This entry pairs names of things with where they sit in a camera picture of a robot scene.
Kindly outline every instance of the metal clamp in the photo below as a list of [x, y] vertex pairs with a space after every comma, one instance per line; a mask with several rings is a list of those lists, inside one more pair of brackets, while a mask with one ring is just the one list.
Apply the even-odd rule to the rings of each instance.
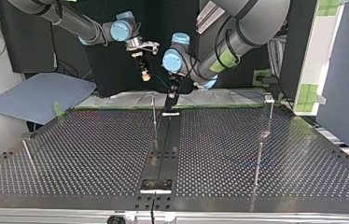
[[130, 40], [125, 41], [126, 50], [133, 51], [137, 49], [142, 49], [152, 52], [152, 54], [157, 55], [160, 44], [157, 42], [147, 41], [143, 42], [142, 37], [138, 36]]
[[172, 183], [170, 179], [145, 179], [142, 182], [140, 193], [142, 194], [171, 194]]
[[274, 105], [274, 99], [270, 92], [262, 93], [262, 96], [264, 98], [265, 104], [271, 104], [271, 112], [270, 112], [270, 120], [272, 119], [272, 113], [273, 113], [273, 105]]

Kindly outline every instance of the black strip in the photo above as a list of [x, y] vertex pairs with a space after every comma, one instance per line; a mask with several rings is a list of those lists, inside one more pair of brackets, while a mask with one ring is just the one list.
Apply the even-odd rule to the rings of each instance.
[[159, 179], [172, 179], [173, 181], [176, 179], [180, 147], [181, 119], [184, 112], [184, 110], [180, 110], [179, 116], [171, 117], [165, 147], [162, 151], [163, 161], [160, 168]]
[[249, 39], [247, 39], [247, 37], [244, 36], [244, 34], [241, 31], [241, 27], [240, 27], [240, 23], [239, 20], [236, 21], [236, 33], [238, 34], [239, 38], [241, 38], [241, 40], [248, 46], [253, 47], [253, 48], [259, 48], [262, 45], [259, 44], [255, 44], [252, 41], [250, 41]]
[[34, 3], [36, 3], [36, 4], [40, 5], [40, 6], [46, 6], [47, 5], [47, 4], [44, 4], [44, 3], [42, 3], [42, 2], [40, 2], [38, 0], [32, 0], [32, 2], [34, 2]]
[[49, 9], [50, 9], [50, 5], [46, 5], [43, 8], [43, 10], [41, 10], [40, 12], [37, 12], [35, 14], [32, 14], [32, 15], [34, 15], [34, 16], [42, 16], [42, 15], [46, 14], [49, 11]]
[[157, 139], [153, 139], [152, 146], [147, 155], [147, 160], [140, 176], [140, 183], [144, 179], [158, 179], [162, 162], [162, 151], [166, 144], [166, 137], [170, 125], [170, 117], [164, 117], [159, 113]]
[[258, 0], [249, 0], [241, 9], [241, 11], [236, 14], [235, 18], [238, 20], [243, 19], [247, 15], [247, 13], [249, 13], [249, 11], [256, 5], [257, 2]]

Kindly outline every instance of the green tape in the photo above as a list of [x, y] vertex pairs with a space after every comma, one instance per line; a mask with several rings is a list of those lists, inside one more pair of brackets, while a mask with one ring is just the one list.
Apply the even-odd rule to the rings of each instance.
[[318, 17], [336, 16], [341, 0], [320, 0], [319, 9], [317, 10]]
[[317, 85], [302, 84], [297, 100], [296, 112], [312, 112], [317, 103]]
[[[220, 56], [220, 60], [221, 62], [224, 63], [224, 65], [226, 65], [227, 67], [233, 67], [235, 65], [237, 65], [236, 60], [237, 58], [235, 58], [232, 53], [230, 52], [229, 49], [224, 50], [224, 52], [221, 54]], [[210, 70], [212, 72], [216, 72], [216, 73], [220, 73], [222, 71], [224, 71], [225, 67], [223, 67], [219, 61], [216, 61], [211, 67]]]
[[64, 115], [64, 111], [61, 109], [61, 106], [58, 104], [58, 102], [55, 102], [53, 109], [55, 110], [56, 116], [60, 117]]

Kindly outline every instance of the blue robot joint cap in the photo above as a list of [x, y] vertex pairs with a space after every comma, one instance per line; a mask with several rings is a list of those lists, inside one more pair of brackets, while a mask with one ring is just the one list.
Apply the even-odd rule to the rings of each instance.
[[183, 65], [183, 58], [177, 50], [168, 49], [163, 56], [162, 65], [167, 71], [177, 73]]
[[175, 42], [178, 44], [189, 45], [190, 39], [191, 38], [189, 37], [189, 35], [186, 35], [184, 33], [175, 33], [172, 36], [172, 42]]
[[125, 41], [132, 36], [132, 26], [127, 21], [115, 21], [110, 32], [115, 40]]

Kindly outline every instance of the robot end effector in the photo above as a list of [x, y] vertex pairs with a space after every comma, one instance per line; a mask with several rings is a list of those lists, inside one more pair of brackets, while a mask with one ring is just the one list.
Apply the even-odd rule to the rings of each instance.
[[144, 81], [150, 80], [146, 51], [154, 55], [158, 53], [159, 43], [143, 40], [139, 29], [141, 23], [136, 22], [131, 11], [117, 15], [116, 21], [100, 24], [75, 12], [60, 0], [8, 0], [21, 11], [41, 16], [53, 25], [59, 25], [73, 35], [78, 36], [84, 45], [103, 44], [118, 41], [125, 42], [126, 50], [136, 60], [138, 69]]

